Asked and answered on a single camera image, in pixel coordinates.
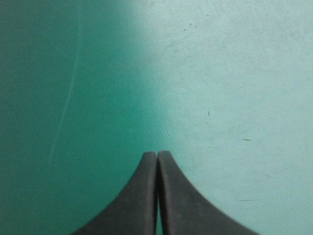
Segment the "black rubber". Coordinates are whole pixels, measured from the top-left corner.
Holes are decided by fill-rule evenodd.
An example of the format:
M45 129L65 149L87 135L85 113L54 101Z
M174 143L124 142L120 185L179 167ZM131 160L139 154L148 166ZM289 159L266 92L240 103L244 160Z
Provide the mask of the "black rubber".
M157 156L143 154L137 170L120 194L73 235L155 235L157 220Z
M158 194L164 235L257 235L208 202L168 151L158 153Z

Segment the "curved black edge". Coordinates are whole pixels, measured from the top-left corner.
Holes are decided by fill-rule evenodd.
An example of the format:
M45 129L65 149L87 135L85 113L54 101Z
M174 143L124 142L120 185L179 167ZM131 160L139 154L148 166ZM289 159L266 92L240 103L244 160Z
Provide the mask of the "curved black edge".
M157 156L146 152L123 190L73 235L155 235Z
M169 151L158 153L158 196L164 235L257 235L207 201Z

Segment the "scratch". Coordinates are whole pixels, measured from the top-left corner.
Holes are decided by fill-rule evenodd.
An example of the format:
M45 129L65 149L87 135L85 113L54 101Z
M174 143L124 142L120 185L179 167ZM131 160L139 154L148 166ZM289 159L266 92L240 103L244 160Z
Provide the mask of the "scratch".
M207 83L205 79L203 79L204 83L207 85L208 88L210 88L210 85Z
M188 38L189 37L189 35L187 35L186 37L183 37L183 38L179 38L179 39L176 39L176 40L174 40L174 41L172 41L166 48L165 48L165 50L167 50L171 45L173 45L174 43L176 43L176 42L178 42L178 41L180 41L180 40L183 40L183 39L185 39L185 38Z
M253 202L253 201L257 201L257 199L239 200L238 202Z
M259 173L260 175L264 175L264 176L267 176L267 177L272 177L270 175L267 175L267 174L263 174L263 173Z
M136 108L139 107L139 105L141 104L141 101L142 101L142 97L143 97L143 88L141 90L141 96L139 98L139 101L137 102L137 104L135 104L133 107L130 107L128 109L123 109L123 110L117 110L117 111L108 111L108 112L98 112L99 114L121 114L121 113L125 113L125 112L129 112L129 111L132 111Z
M168 137L171 139L171 141L173 142L173 144L175 144L174 140L173 140L172 137L170 136L170 133L168 133L167 127L166 127L166 133L167 133Z
M78 33L77 33L78 38L77 38L77 46L76 46L74 66L73 66L73 71L72 71L70 85L69 85L68 92L67 92L67 98L65 100L65 104L64 104L64 107L63 107L63 111L62 111L62 115L61 115L60 122L59 122L59 125L58 125L58 129L57 129L57 132L55 134L55 137L54 137L54 140L53 140L53 143L52 143L52 147L51 147L51 150L50 150L50 155L49 155L49 160L50 161L52 160L52 157L53 157L53 154L54 154L54 150L55 150L55 146L56 146L56 142L57 142L59 133L61 131L66 112L67 112L69 100L70 100L70 98L72 96L72 93L73 93L74 82L75 82L76 74L77 74L77 71L78 71L78 68L79 68L79 64L80 64L79 57L80 57L80 51L81 51L81 47L82 47L82 22L81 22L82 21L82 19L81 19L81 11L82 10L81 9L82 9L81 3L80 3L80 1L77 1L76 13L77 13L77 23L78 23Z

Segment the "pointed tip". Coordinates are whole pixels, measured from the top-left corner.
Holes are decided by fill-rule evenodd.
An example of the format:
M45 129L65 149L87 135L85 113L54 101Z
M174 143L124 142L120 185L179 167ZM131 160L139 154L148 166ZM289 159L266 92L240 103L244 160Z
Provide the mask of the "pointed tip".
M143 154L129 182L93 220L72 235L155 235L157 156Z
M159 202L164 235L257 235L207 201L169 151L158 153Z

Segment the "teal floor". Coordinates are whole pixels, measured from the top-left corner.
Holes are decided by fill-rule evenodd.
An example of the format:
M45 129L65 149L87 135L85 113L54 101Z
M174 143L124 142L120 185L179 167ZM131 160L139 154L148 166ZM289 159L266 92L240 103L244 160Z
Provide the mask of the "teal floor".
M0 234L73 232L162 149L242 224L311 234L311 2L0 9Z

